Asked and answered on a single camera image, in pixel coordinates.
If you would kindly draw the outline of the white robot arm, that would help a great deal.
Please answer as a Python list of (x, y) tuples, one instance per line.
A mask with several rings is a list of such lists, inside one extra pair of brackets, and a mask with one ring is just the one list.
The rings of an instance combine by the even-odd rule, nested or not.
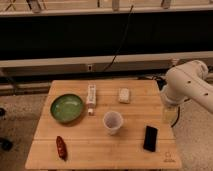
[(213, 86), (205, 81), (208, 72), (207, 65), (200, 60), (186, 62), (167, 71), (166, 84), (160, 91), (164, 123), (171, 124), (174, 121), (178, 106), (185, 97), (213, 114)]

